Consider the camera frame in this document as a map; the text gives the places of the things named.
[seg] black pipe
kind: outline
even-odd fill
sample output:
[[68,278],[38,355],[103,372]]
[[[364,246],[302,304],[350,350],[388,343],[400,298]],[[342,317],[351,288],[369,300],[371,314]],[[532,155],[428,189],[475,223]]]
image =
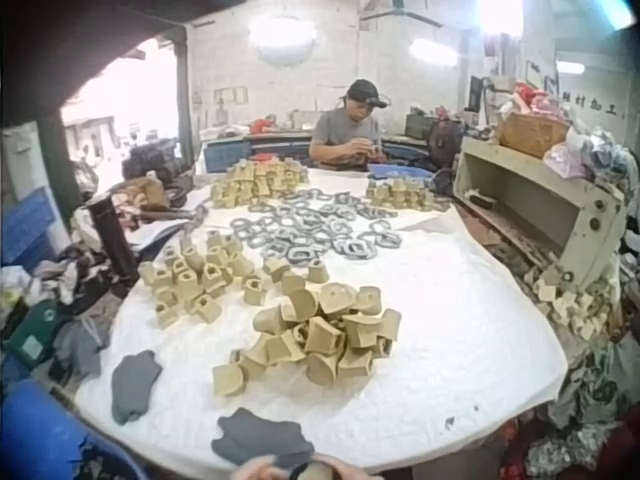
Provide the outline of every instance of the black pipe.
[[113,271],[125,286],[133,287],[139,278],[138,268],[124,231],[118,222],[111,194],[96,195],[86,203],[86,207],[102,241],[102,248],[111,261]]

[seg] hand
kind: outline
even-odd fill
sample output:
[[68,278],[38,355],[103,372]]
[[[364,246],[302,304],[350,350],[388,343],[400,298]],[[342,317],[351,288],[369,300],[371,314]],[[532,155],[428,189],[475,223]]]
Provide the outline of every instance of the hand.
[[287,480],[289,474],[273,466],[275,459],[268,455],[249,460],[231,474],[231,480]]
[[387,163],[387,157],[384,153],[378,152],[369,159],[369,163]]
[[371,140],[368,138],[352,138],[348,143],[345,143],[342,146],[345,156],[353,157],[359,153],[366,155],[367,157],[371,155],[373,145]]
[[329,455],[314,455],[313,459],[333,467],[342,480],[384,480],[382,477],[371,476],[361,468],[349,465]]

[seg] blue bucket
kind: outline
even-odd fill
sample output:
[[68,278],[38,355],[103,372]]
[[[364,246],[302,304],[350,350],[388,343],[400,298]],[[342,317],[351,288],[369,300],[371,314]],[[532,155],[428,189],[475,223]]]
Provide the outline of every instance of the blue bucket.
[[104,473],[147,479],[122,448],[87,428],[35,381],[22,380],[8,390],[0,432],[0,465],[8,478],[93,478],[86,472],[101,461]]
[[431,178],[433,173],[416,167],[405,167],[402,165],[383,165],[383,164],[369,164],[369,172],[373,174],[375,178],[382,179],[394,176],[409,176],[417,178]]

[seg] shelf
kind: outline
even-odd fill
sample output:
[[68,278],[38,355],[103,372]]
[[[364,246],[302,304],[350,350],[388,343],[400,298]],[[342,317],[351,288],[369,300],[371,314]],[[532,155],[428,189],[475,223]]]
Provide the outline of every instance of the shelf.
[[577,207],[582,207],[587,192],[595,188],[582,178],[566,180],[539,158],[500,145],[465,138],[462,142],[462,152],[526,178]]
[[497,203],[492,210],[486,210],[466,198],[458,198],[458,200],[498,230],[529,261],[542,270],[551,263],[550,253],[556,257],[562,253],[562,248],[558,244],[505,205]]

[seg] finger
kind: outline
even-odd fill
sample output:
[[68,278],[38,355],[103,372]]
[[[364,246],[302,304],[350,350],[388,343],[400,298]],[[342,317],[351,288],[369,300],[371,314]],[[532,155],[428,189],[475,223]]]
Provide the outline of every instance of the finger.
[[260,470],[269,467],[275,459],[274,455],[252,458],[231,474],[231,480],[251,480],[258,476]]
[[259,480],[287,480],[289,478],[289,473],[282,470],[281,468],[274,467],[269,465],[268,467],[264,467],[260,470],[258,479]]
[[335,471],[338,472],[338,475],[340,475],[340,477],[342,478],[351,478],[353,470],[357,470],[357,468],[353,465],[349,465],[348,463],[345,463],[342,460],[339,460],[336,457],[332,457],[330,455],[315,454],[313,456],[313,459],[317,460],[318,462],[326,463],[330,467],[333,467]]

